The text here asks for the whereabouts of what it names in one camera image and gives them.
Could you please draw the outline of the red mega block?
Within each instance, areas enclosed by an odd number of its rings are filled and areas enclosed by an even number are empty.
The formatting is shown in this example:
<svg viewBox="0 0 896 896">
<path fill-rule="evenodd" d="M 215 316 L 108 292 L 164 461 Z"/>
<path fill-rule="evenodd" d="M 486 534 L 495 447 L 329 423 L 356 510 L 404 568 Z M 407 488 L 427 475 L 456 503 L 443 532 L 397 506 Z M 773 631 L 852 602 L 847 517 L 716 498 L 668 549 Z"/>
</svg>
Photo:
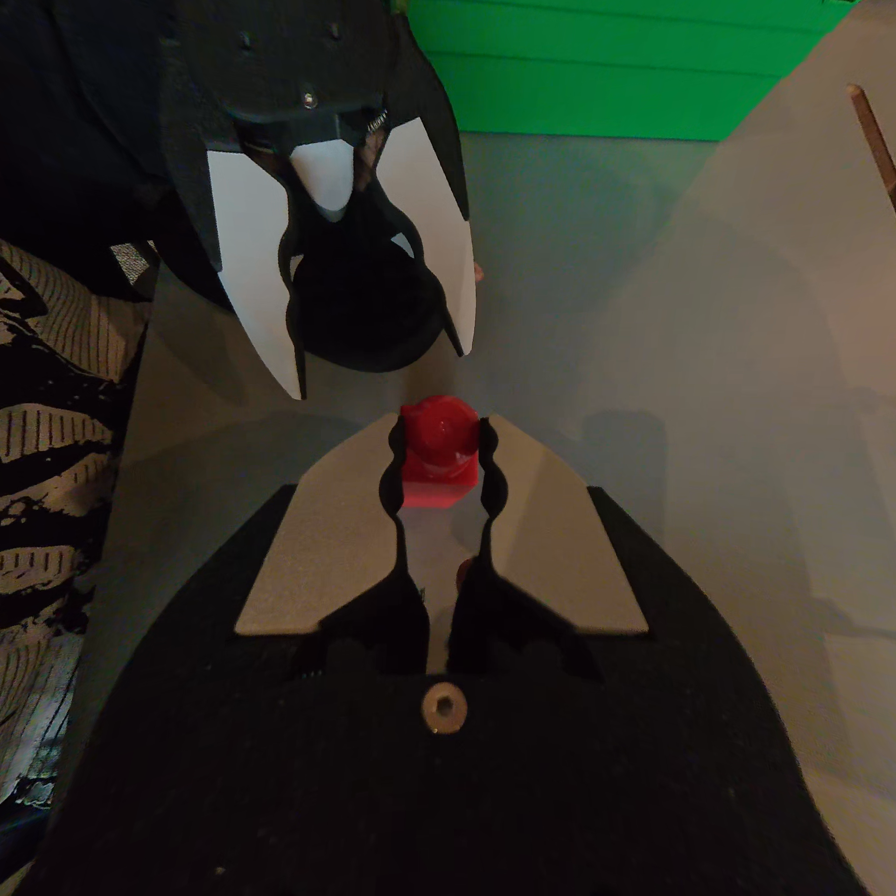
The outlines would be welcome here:
<svg viewBox="0 0 896 896">
<path fill-rule="evenodd" d="M 478 482 L 479 418 L 453 396 L 403 406 L 403 508 L 448 509 Z"/>
</svg>

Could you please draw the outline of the green plastic bin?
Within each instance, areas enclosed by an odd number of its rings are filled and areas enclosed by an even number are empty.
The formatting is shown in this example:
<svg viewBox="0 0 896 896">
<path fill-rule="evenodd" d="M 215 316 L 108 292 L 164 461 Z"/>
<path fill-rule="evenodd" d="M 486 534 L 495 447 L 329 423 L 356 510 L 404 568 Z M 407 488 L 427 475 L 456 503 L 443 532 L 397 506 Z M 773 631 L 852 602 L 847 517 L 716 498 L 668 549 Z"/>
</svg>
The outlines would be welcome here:
<svg viewBox="0 0 896 896">
<path fill-rule="evenodd" d="M 412 1 L 460 132 L 720 142 L 860 2 Z"/>
</svg>

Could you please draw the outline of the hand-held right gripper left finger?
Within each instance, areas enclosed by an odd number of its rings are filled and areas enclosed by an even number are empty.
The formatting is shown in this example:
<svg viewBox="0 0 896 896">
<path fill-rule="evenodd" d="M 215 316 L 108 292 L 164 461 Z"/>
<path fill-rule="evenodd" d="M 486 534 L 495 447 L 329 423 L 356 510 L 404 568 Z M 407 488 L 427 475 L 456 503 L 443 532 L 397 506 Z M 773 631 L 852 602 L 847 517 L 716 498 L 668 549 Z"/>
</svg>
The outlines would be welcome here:
<svg viewBox="0 0 896 896">
<path fill-rule="evenodd" d="M 308 635 L 406 566 L 398 520 L 404 426 L 388 413 L 299 480 L 235 625 L 236 635 Z"/>
</svg>

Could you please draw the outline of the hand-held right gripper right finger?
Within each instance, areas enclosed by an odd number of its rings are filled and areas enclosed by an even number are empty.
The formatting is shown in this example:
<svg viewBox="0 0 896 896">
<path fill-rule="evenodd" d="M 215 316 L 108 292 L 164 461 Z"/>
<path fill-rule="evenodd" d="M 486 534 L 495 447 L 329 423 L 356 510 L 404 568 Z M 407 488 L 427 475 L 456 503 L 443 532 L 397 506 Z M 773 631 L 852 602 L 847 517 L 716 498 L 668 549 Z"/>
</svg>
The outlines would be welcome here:
<svg viewBox="0 0 896 896">
<path fill-rule="evenodd" d="M 496 414 L 479 422 L 483 549 L 504 584 L 582 635 L 635 636 L 647 622 L 585 481 Z"/>
</svg>

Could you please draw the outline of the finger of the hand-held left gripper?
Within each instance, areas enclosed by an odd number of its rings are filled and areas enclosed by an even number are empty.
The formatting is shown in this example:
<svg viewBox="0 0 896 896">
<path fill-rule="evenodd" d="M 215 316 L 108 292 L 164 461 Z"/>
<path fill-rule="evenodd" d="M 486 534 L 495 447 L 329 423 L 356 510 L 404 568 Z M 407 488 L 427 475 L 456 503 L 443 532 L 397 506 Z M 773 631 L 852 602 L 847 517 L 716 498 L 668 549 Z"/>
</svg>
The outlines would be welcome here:
<svg viewBox="0 0 896 896">
<path fill-rule="evenodd" d="M 207 152 L 220 280 L 256 354 L 293 400 L 302 400 L 288 332 L 289 289 L 280 266 L 288 230 L 284 186 L 242 153 Z"/>
<path fill-rule="evenodd" d="M 459 356 L 472 350 L 477 283 L 472 235 L 420 118 L 393 127 L 380 155 L 380 186 L 414 226 L 437 279 Z"/>
</svg>

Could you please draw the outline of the black white patterned clothing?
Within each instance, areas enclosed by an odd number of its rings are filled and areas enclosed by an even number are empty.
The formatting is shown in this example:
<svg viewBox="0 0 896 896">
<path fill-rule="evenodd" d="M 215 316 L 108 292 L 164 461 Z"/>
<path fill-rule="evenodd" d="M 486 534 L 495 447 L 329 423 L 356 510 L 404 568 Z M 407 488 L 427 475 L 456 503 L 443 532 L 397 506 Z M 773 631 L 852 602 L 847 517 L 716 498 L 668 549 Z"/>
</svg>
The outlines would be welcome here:
<svg viewBox="0 0 896 896">
<path fill-rule="evenodd" d="M 119 471 L 159 258 L 94 290 L 2 241 L 2 820 L 43 820 Z"/>
</svg>

